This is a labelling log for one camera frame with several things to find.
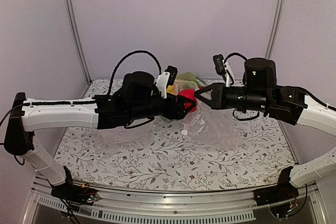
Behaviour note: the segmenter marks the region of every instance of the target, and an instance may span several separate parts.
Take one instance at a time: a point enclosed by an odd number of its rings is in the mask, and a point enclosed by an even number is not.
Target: black bracket
[[[167,87],[168,87],[169,85],[174,84],[175,78],[177,76],[177,68],[173,67],[173,66],[168,66],[167,69],[165,70],[165,72],[170,73],[168,83],[167,83]]]
[[[254,200],[257,206],[277,203],[299,196],[297,188],[293,187],[290,181],[290,171],[292,166],[283,169],[280,173],[278,184],[276,186],[254,190]]]
[[[52,186],[51,195],[80,205],[93,205],[98,199],[97,190],[74,185],[69,169],[64,166],[66,180],[59,186]]]
[[[222,100],[223,100],[223,83],[213,83],[209,86],[206,86],[202,89],[195,91],[195,97],[200,101],[204,102],[213,110],[220,110],[222,108]],[[211,100],[202,96],[203,93],[210,92]]]
[[[196,107],[196,101],[182,95],[167,94],[162,116],[169,120],[180,120]]]
[[[26,101],[26,94],[21,92],[15,95],[13,108]],[[22,156],[29,150],[33,150],[33,132],[25,132],[22,124],[22,116],[25,114],[22,107],[13,110],[9,115],[4,147],[12,155]]]

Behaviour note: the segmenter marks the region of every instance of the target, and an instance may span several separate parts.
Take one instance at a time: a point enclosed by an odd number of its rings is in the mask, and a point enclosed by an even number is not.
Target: wire
[[[16,109],[18,109],[18,108],[20,108],[20,107],[28,106],[28,105],[29,105],[29,103],[23,103],[23,104],[20,104],[20,105],[18,105],[18,106],[12,107],[10,110],[8,110],[7,113],[4,115],[4,117],[3,117],[3,118],[1,119],[1,121],[0,121],[0,127],[1,127],[1,125],[4,123],[4,121],[6,120],[6,118],[8,117],[8,115],[9,115],[13,110],[16,110]]]
[[[106,95],[110,95],[111,93],[111,90],[112,90],[112,84],[113,84],[113,80],[114,80],[114,75],[116,74],[116,71],[117,69],[119,68],[119,66],[122,64],[122,62],[124,60],[126,60],[128,57],[130,57],[131,55],[135,55],[135,54],[147,54],[149,55],[150,57],[152,57],[154,59],[154,61],[156,62],[157,64],[157,68],[159,69],[159,74],[161,74],[161,66],[160,66],[160,63],[158,61],[158,59],[154,56],[154,54],[148,52],[148,51],[145,51],[145,50],[137,50],[137,51],[133,51],[133,52],[130,52],[128,53],[127,55],[125,55],[124,57],[122,57],[122,59],[118,62],[118,64],[116,65],[116,67],[114,68],[113,70],[113,73],[112,73],[112,76],[111,76],[111,80],[110,80],[110,85],[109,85],[109,90],[107,91]]]
[[[241,57],[242,59],[244,59],[245,61],[247,60],[247,58],[246,58],[244,55],[242,55],[242,54],[240,54],[240,53],[238,53],[238,52],[232,52],[231,54],[229,54],[228,56],[226,56],[226,58],[224,59],[224,65],[225,65],[226,61],[227,61],[229,58],[233,57],[233,56],[239,56],[239,57]],[[235,81],[234,81],[233,77],[231,76],[231,74],[230,74],[229,72],[226,72],[226,73],[229,75],[230,80],[231,80],[231,82],[232,82],[232,85],[235,84]]]
[[[247,58],[246,58],[244,55],[242,55],[242,54],[240,54],[240,53],[238,53],[238,52],[232,52],[231,54],[229,54],[228,56],[226,56],[226,58],[225,58],[225,60],[224,60],[224,64],[225,64],[225,62],[226,62],[229,58],[231,58],[232,56],[239,56],[239,57],[241,57],[242,59],[247,60]]]
[[[267,97],[268,97],[270,103],[273,106],[278,106],[278,104],[275,102],[275,100],[273,98],[272,89],[271,88],[266,89],[266,93],[267,93]]]
[[[275,218],[277,218],[277,219],[287,219],[288,217],[297,215],[297,214],[304,208],[304,206],[305,206],[305,204],[306,204],[306,202],[307,202],[307,198],[308,198],[308,186],[307,186],[307,184],[305,184],[305,187],[306,187],[306,195],[305,195],[305,197],[304,197],[304,201],[303,201],[303,203],[302,203],[300,209],[297,210],[294,214],[292,214],[292,215],[289,214],[289,215],[287,215],[286,217],[278,218],[278,217],[277,217],[277,213],[276,213],[275,211],[272,212],[272,211],[273,211],[273,208],[272,208],[272,210],[271,210],[271,207],[269,207],[269,211],[271,212],[271,214],[272,214]],[[297,198],[296,198],[295,196],[293,196],[293,195],[291,195],[291,196],[295,199],[294,202],[297,201],[297,203],[298,203]]]
[[[84,104],[95,104],[97,103],[95,100],[92,101],[56,101],[56,102],[32,102],[28,103],[27,106],[44,106],[44,105],[84,105]]]
[[[86,191],[89,189],[90,185],[88,183],[84,184],[86,186],[86,189],[84,192],[82,192],[82,194],[86,193]]]
[[[305,186],[306,186],[306,195],[305,195],[305,197],[304,197],[304,201],[303,201],[303,203],[302,203],[302,205],[301,205],[301,207],[300,207],[300,209],[299,210],[297,210],[294,214],[292,214],[292,215],[289,215],[288,217],[291,217],[291,216],[294,216],[294,215],[297,215],[302,209],[303,209],[303,207],[305,206],[305,204],[306,204],[306,201],[307,201],[307,197],[308,197],[308,186],[307,186],[307,184],[305,184]]]
[[[260,113],[258,111],[258,113],[255,115],[255,116],[251,116],[250,118],[238,118],[236,115],[235,115],[235,112],[238,111],[238,110],[234,110],[232,112],[232,116],[237,119],[238,121],[250,121],[250,120],[253,120],[253,119],[257,119],[259,116],[260,116]]]
[[[225,77],[225,74],[222,74],[222,78],[223,78],[224,82],[226,83],[226,77]]]
[[[304,91],[307,95],[311,96],[316,102],[320,103],[322,106],[324,106],[324,107],[328,107],[328,109],[333,110],[333,111],[336,111],[336,108],[335,108],[335,107],[330,106],[330,105],[327,105],[326,103],[322,102],[320,99],[318,99],[315,95],[313,95],[313,94],[312,94],[310,91],[308,91],[307,89],[302,88],[302,87],[293,87],[293,88],[300,89],[300,90]]]
[[[60,199],[60,201],[66,206],[67,211],[68,211],[68,219],[71,221],[71,223],[73,223],[73,224],[80,224],[79,220],[77,219],[77,217],[75,216],[75,214],[72,211],[72,207],[68,203],[65,203],[65,201],[59,196],[56,188],[50,183],[49,180],[47,180],[47,181],[48,181],[49,185],[51,186],[51,188],[56,193],[57,197]]]
[[[154,119],[155,119],[155,118],[152,117],[152,118],[149,118],[147,121],[145,121],[145,122],[143,122],[143,123],[139,123],[139,124],[137,124],[137,125],[133,125],[133,126],[126,126],[126,125],[125,125],[124,128],[125,128],[126,130],[134,129],[134,128],[143,126],[143,125],[145,125],[145,124],[148,124],[148,123],[154,121]]]
[[[14,155],[14,158],[19,165],[25,165],[25,159],[24,158],[23,158],[22,163],[20,163],[20,161],[17,159],[16,155]]]

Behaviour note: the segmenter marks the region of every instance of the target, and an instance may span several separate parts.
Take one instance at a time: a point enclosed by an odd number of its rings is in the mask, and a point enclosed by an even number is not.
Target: white robot arm segment
[[[52,103],[53,101],[39,101],[27,99],[30,104],[36,102]],[[68,100],[70,104],[66,105],[33,105],[24,106],[22,111],[25,112],[22,116],[23,126],[26,132],[35,130],[57,128],[57,127],[87,127],[97,128],[98,113],[94,110],[97,104],[94,99],[85,98],[80,100]],[[92,102],[92,104],[73,104],[73,102]]]
[[[304,103],[308,105],[299,117],[298,124],[312,127],[336,136],[336,112],[305,95]],[[327,176],[336,170],[336,147],[326,154],[302,165],[295,165],[290,173],[290,183],[301,187],[318,178]]]
[[[37,138],[34,138],[34,149],[20,157],[29,162],[35,171],[41,173],[53,186],[59,186],[66,181],[64,168],[53,159]]]

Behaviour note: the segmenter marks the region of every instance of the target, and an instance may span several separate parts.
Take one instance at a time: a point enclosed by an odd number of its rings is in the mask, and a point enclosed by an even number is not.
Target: plastic wrap
[[[147,120],[136,120],[134,123],[138,124]],[[156,127],[159,125],[155,119],[153,122],[133,129],[117,127],[108,130],[90,130],[90,132],[94,137],[96,148],[115,153],[125,148],[142,148],[152,139]]]
[[[231,110],[211,110],[198,101],[197,111],[182,120],[183,137],[219,148],[235,148],[241,143]]]
[[[176,80],[174,82],[175,93],[180,93],[185,89],[196,90],[198,87],[190,81]],[[144,121],[147,119],[136,120],[134,124]],[[211,110],[200,101],[197,101],[197,110],[189,113],[179,123],[166,121],[166,119],[157,117],[153,122],[134,129],[117,127],[108,130],[86,130],[95,140],[96,148],[109,153],[119,152],[125,148],[145,148],[153,142],[154,134],[160,132],[162,128],[180,132],[183,138],[188,137],[191,141],[211,146],[234,148],[241,143],[231,112]]]

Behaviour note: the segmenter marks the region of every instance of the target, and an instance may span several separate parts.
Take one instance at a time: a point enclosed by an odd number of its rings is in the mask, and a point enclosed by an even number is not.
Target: table surface
[[[112,91],[121,84],[115,81]],[[108,85],[108,80],[94,81],[86,97],[105,94]],[[262,115],[252,121],[234,121],[241,142],[232,149],[182,138],[178,121],[157,121],[160,130],[140,148],[124,144],[115,151],[103,150],[91,130],[68,128],[55,159],[83,182],[173,191],[270,185],[276,183],[282,168],[294,163],[278,122]]]

